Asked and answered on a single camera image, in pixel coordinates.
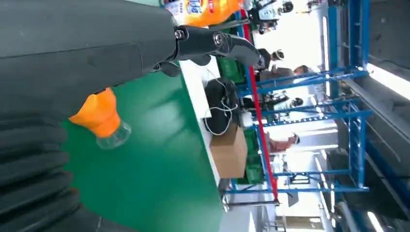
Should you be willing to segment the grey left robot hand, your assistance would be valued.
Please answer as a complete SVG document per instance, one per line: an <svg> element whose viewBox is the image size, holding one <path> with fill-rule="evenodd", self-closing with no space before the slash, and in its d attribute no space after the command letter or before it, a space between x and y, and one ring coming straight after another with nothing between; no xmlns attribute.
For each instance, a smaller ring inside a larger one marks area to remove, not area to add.
<svg viewBox="0 0 410 232"><path fill-rule="evenodd" d="M177 74L175 61L260 59L247 40L179 26L163 8L127 0L0 3L0 229L127 232L86 209L63 170L61 122L87 97L146 73Z"/></svg>

